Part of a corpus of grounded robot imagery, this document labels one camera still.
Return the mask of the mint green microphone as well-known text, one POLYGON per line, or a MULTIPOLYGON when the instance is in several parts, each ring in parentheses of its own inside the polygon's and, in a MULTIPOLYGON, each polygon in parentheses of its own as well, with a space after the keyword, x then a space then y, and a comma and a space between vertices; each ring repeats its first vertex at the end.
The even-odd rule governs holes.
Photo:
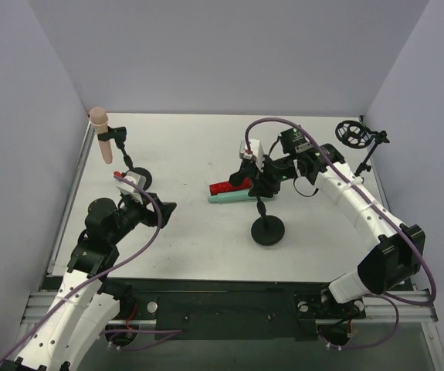
POLYGON ((253 200, 253 198, 249 196, 248 190, 224 192, 208 197, 208 202, 211 204, 240 203, 251 200, 253 200))

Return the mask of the black clip mic stand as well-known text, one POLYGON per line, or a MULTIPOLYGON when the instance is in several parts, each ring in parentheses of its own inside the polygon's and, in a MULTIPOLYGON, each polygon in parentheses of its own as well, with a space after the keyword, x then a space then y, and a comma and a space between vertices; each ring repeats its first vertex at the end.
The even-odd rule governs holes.
POLYGON ((253 197, 256 199, 256 209, 259 218, 251 226, 251 236, 253 240, 261 246, 270 247, 279 243, 285 234, 283 221, 277 216, 267 213, 265 197, 253 197))
POLYGON ((98 134, 97 139, 101 144, 106 144, 109 143, 110 140, 114 140, 116 147, 122 153, 123 161, 127 166, 127 170, 125 172, 115 172, 115 175, 119 175, 120 177, 133 174, 139 175, 139 184, 142 189, 148 190, 150 188, 153 181, 151 173, 145 168, 134 167, 133 160, 125 149, 125 141, 127 139, 127 129, 125 127, 109 127, 105 133, 98 134))

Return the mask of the pink microphone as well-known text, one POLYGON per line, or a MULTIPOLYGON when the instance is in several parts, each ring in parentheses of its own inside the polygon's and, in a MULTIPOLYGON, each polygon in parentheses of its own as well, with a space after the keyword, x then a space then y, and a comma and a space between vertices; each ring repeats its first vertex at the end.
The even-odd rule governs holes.
POLYGON ((110 142, 99 138, 102 134, 108 133, 109 117, 102 107, 94 107, 90 110, 90 123, 94 128, 100 147, 100 153, 104 162, 109 165, 113 162, 113 153, 110 142))

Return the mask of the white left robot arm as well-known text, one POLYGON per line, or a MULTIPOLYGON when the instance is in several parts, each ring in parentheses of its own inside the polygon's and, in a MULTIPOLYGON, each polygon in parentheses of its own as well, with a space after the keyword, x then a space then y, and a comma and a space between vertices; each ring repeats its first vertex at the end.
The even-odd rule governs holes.
POLYGON ((86 228, 49 310, 14 346, 15 359, 0 360, 0 370, 75 370, 107 322, 134 308, 130 288, 107 277, 120 267, 117 245, 139 224, 160 231, 177 205, 149 192, 121 200, 122 206, 108 198, 88 206, 86 228))

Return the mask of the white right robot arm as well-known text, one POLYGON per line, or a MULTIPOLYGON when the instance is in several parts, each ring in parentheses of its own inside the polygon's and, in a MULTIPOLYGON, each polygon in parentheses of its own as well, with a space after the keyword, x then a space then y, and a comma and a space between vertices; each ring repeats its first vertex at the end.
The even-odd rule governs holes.
POLYGON ((345 215, 364 241, 367 253, 356 268, 322 287, 323 306, 333 308, 368 294, 384 294, 420 271, 423 230, 390 214, 333 145, 298 145, 273 160, 260 141, 251 139, 242 141, 239 157, 242 162, 229 178, 231 185, 249 179, 249 194, 262 199, 274 197, 281 182, 305 178, 345 215))

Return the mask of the red glitter microphone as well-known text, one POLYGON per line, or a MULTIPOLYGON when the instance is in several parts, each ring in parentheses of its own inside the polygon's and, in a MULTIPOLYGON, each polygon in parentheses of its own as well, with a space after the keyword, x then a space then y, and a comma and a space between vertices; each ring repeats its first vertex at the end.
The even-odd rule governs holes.
POLYGON ((244 189, 249 189, 251 186, 250 180, 245 178, 240 185, 232 185, 229 181, 218 182, 209 186, 209 192, 212 196, 227 193, 236 192, 244 189))

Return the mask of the black shock mount tripod stand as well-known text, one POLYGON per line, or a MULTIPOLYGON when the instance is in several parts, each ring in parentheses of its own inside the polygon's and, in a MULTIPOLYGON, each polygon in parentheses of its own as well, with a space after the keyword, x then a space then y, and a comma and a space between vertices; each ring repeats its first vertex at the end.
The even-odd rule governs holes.
POLYGON ((335 136, 340 143, 353 149, 367 149, 372 145, 364 160, 356 168, 354 175, 370 172, 372 166, 368 163, 376 148, 381 144, 389 144, 386 131, 372 131, 359 121, 346 120, 335 128, 335 136))

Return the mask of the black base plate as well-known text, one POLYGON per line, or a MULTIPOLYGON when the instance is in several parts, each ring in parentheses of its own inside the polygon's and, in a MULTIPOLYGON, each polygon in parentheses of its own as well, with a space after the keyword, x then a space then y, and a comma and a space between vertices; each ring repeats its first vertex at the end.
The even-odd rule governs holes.
POLYGON ((107 289, 120 295, 111 323, 153 322, 181 340, 315 340, 323 325, 365 317, 360 299, 333 303, 321 282, 111 278, 107 289))

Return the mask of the aluminium rail frame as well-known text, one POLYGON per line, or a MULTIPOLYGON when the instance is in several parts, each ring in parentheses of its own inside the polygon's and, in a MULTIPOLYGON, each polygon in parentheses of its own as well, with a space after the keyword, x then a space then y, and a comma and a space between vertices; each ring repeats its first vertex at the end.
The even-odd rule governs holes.
MULTIPOLYGON (((246 135, 243 140, 249 141, 250 138, 251 137, 249 135, 246 135)), ((298 124, 296 124, 292 121, 287 122, 287 130, 283 132, 280 140, 281 140, 281 143, 282 143, 285 151, 294 150, 297 148, 298 145, 303 145, 303 144, 311 144, 315 148, 320 146, 316 142, 316 140, 304 128, 302 128, 301 126, 299 126, 298 124)), ((143 190, 143 189, 139 189, 139 191, 141 192, 142 195, 147 193, 147 191, 143 190)), ((120 264, 120 267, 113 270, 113 271, 116 271, 116 270, 122 268, 124 265, 124 262, 119 260, 119 258, 117 258, 117 262, 120 264)), ((421 259, 421 264, 422 264, 422 266, 421 266, 420 270, 427 271, 428 265, 424 261, 423 257, 421 259)), ((108 279, 110 279, 110 274, 113 271, 111 271, 108 274, 108 276, 107 276, 108 279)), ((382 299, 382 300, 389 302, 391 305, 397 305, 398 303, 402 302, 402 297, 392 294, 391 290, 387 291, 384 294, 380 294, 380 295, 368 294, 368 295, 364 296, 363 298, 378 298, 378 299, 382 299)))

